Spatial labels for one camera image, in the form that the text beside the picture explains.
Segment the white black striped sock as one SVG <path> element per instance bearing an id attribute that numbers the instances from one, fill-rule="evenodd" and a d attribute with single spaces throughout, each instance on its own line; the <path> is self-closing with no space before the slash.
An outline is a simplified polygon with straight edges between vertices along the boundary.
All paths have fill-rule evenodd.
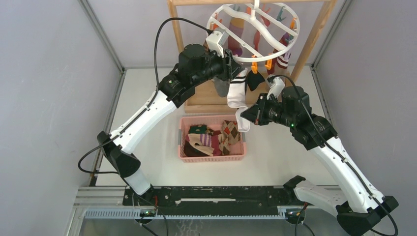
<path id="1" fill-rule="evenodd" d="M 238 131 L 245 133 L 250 130 L 250 122 L 241 117 L 242 112 L 248 109 L 246 105 L 246 76 L 248 69 L 245 68 L 229 83 L 227 105 L 236 109 L 236 121 Z"/>

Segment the green yellow dotted sock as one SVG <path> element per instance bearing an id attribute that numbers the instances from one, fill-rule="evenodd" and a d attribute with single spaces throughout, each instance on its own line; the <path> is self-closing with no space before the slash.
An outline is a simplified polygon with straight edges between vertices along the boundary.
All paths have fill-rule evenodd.
<path id="1" fill-rule="evenodd" d="M 205 134 L 207 130 L 207 126 L 200 124 L 200 125 L 193 125 L 190 126 L 188 133 L 189 134 Z"/>

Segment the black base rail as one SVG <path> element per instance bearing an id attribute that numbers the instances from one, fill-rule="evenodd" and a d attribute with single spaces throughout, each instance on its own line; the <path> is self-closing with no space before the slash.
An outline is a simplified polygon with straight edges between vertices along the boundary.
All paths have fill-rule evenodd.
<path id="1" fill-rule="evenodd" d="M 141 196 L 125 189 L 122 205 L 166 217 L 280 217 L 304 202 L 284 186 L 154 186 Z"/>

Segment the wooden hanger rack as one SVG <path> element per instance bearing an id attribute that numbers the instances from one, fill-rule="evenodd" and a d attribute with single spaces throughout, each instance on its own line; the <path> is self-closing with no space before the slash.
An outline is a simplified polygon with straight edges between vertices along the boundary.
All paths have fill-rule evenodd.
<path id="1" fill-rule="evenodd" d="M 169 0 L 167 1 L 171 17 L 177 17 L 177 6 L 187 5 L 214 5 L 225 3 L 250 3 L 249 0 Z M 303 67 L 313 51 L 317 40 L 323 32 L 326 23 L 336 6 L 336 0 L 323 1 L 322 7 L 312 26 L 309 36 L 304 47 L 297 59 L 297 62 L 291 72 L 292 79 L 296 81 L 301 74 Z M 185 101 L 184 111 L 187 114 L 205 114 L 205 113 L 232 113 L 233 109 L 227 106 L 226 98 L 221 98 L 215 94 L 213 82 L 205 82 L 196 88 L 194 96 Z"/>

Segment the white round clip hanger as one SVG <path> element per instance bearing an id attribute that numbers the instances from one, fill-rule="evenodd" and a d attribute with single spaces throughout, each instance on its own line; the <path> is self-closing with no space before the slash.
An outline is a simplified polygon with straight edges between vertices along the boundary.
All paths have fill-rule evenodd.
<path id="1" fill-rule="evenodd" d="M 258 63 L 292 51 L 298 40 L 300 20 L 284 3 L 263 6 L 255 0 L 221 5 L 209 17 L 207 27 L 211 33 L 216 28 L 228 33 L 224 50 L 231 50 L 236 61 Z"/>

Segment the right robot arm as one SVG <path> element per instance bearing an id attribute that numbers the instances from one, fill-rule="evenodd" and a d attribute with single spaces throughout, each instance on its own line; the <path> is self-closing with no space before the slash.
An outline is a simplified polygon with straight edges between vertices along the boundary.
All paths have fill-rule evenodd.
<path id="1" fill-rule="evenodd" d="M 309 101 L 303 88 L 286 87 L 281 92 L 281 101 L 261 93 L 241 117 L 259 126 L 273 122 L 288 127 L 293 138 L 319 159 L 340 187 L 339 191 L 327 190 L 296 176 L 285 183 L 286 202 L 296 205 L 302 201 L 319 207 L 334 216 L 351 236 L 374 231 L 399 203 L 364 176 L 334 127 L 325 117 L 312 113 Z"/>

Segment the pink perforated plastic basket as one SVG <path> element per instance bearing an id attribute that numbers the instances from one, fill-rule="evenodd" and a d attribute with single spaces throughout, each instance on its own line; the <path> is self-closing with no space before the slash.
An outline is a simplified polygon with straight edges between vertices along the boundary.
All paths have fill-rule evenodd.
<path id="1" fill-rule="evenodd" d="M 183 162 L 240 161 L 246 154 L 235 115 L 182 117 L 178 155 Z"/>

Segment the beige purple striped sock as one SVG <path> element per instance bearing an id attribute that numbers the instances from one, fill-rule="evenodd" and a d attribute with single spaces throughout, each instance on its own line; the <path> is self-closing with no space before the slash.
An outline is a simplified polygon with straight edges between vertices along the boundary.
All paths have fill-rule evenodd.
<path id="1" fill-rule="evenodd" d="M 218 136 L 209 134 L 187 134 L 185 141 L 189 142 L 195 149 L 203 152 L 204 156 L 221 156 Z"/>

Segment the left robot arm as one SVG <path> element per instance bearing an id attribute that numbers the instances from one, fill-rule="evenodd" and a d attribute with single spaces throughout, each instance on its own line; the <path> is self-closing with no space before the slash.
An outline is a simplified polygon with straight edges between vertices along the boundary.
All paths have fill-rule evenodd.
<path id="1" fill-rule="evenodd" d="M 189 44 L 180 52 L 173 70 L 158 82 L 155 92 L 133 116 L 111 133 L 102 131 L 97 135 L 105 158 L 140 204 L 148 205 L 154 198 L 153 186 L 140 169 L 140 160 L 133 154 L 141 139 L 192 97 L 197 86 L 213 78 L 232 82 L 243 71 L 244 67 L 234 60 L 231 50 L 219 54 L 203 45 Z"/>

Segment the grey sock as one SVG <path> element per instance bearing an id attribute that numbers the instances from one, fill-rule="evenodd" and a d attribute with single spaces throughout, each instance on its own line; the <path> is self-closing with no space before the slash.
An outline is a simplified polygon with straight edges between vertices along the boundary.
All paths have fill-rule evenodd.
<path id="1" fill-rule="evenodd" d="M 218 96 L 227 97 L 230 83 L 228 81 L 222 81 L 219 78 L 213 78 L 212 81 Z"/>

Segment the taupe sock red-white cuff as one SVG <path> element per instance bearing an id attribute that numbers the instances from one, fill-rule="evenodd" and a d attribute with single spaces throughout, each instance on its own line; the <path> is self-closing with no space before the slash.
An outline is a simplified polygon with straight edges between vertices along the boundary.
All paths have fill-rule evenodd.
<path id="1" fill-rule="evenodd" d="M 289 65 L 290 57 L 291 57 L 291 52 L 287 51 L 285 54 L 282 54 L 279 57 L 277 57 L 276 65 L 281 69 L 287 69 Z"/>

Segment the beige orange green argyle sock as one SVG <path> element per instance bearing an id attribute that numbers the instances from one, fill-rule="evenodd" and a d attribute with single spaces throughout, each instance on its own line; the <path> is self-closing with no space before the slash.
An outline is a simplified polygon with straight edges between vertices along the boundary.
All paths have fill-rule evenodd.
<path id="1" fill-rule="evenodd" d="M 231 146 L 240 141 L 240 132 L 238 131 L 238 124 L 236 121 L 224 120 L 220 129 L 219 149 L 222 155 L 229 155 Z"/>

